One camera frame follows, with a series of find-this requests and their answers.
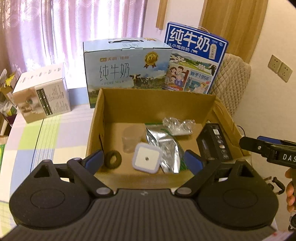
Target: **green sponge ring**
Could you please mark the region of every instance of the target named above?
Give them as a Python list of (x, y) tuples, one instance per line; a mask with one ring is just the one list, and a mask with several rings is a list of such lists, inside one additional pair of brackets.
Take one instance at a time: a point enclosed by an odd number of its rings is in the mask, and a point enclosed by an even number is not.
[[(114, 163), (111, 163), (111, 158), (113, 156), (116, 157), (116, 161)], [(120, 166), (120, 164), (121, 164), (121, 161), (122, 161), (122, 157), (121, 157), (119, 151), (116, 151), (116, 150), (109, 151), (105, 155), (105, 158), (104, 158), (104, 164), (109, 169), (118, 168)]]

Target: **cow illustration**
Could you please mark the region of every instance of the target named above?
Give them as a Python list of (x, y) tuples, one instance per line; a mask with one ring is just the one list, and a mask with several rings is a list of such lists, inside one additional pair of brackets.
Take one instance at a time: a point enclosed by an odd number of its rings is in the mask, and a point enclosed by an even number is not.
[(142, 83), (143, 83), (143, 81), (142, 81), (142, 79), (141, 78), (139, 78), (139, 76), (140, 76), (141, 74), (133, 74), (133, 75), (130, 75), (130, 77), (132, 77), (132, 79), (133, 79), (133, 85), (136, 87), (141, 87), (142, 86)]
[(153, 77), (146, 77), (145, 78), (145, 84), (146, 85), (151, 85), (152, 84), (152, 82), (153, 82)]
[(217, 66), (212, 65), (209, 69), (212, 71), (212, 76), (214, 76)]

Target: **gold medal sticker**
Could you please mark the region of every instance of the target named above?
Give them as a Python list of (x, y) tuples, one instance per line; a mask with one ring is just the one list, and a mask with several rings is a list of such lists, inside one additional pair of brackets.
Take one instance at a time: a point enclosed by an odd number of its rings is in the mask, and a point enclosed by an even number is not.
[(149, 52), (148, 54), (146, 54), (145, 56), (145, 66), (144, 68), (148, 68), (149, 65), (152, 66), (152, 68), (156, 67), (156, 61), (158, 60), (158, 54), (156, 52)]

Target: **cardboard box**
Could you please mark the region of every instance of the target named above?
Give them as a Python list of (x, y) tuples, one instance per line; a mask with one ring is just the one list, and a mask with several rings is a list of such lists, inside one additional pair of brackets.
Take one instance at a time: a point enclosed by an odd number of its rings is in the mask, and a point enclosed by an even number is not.
[(12, 97), (27, 123), (70, 112), (64, 64), (21, 74)]
[(227, 40), (169, 22), (165, 42), (172, 47), (165, 88), (207, 94), (227, 49)]
[(133, 153), (123, 152), (122, 132), (133, 124), (145, 131), (144, 123), (159, 123), (164, 117), (194, 119), (193, 134), (176, 137), (184, 150), (199, 154), (196, 138), (207, 121), (219, 123), (233, 158), (249, 156), (239, 147), (241, 135), (222, 102), (214, 95), (163, 90), (101, 89), (94, 110), (86, 154), (98, 149), (104, 153), (117, 150), (122, 163), (117, 169), (102, 167), (95, 176), (117, 188), (176, 188), (193, 175), (189, 170), (179, 174), (156, 174), (137, 171), (132, 167)]
[(172, 48), (150, 38), (83, 42), (86, 83), (91, 107), (100, 88), (162, 89)]

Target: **pink curtain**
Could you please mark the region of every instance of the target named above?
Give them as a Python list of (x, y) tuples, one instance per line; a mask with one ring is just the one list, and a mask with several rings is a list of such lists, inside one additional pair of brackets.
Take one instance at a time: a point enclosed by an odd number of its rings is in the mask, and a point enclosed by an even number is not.
[(83, 87), (82, 42), (140, 37), (145, 4), (146, 0), (1, 0), (0, 52), (6, 56), (1, 56), (0, 67), (7, 67), (7, 59), (18, 72), (65, 62), (68, 87)]

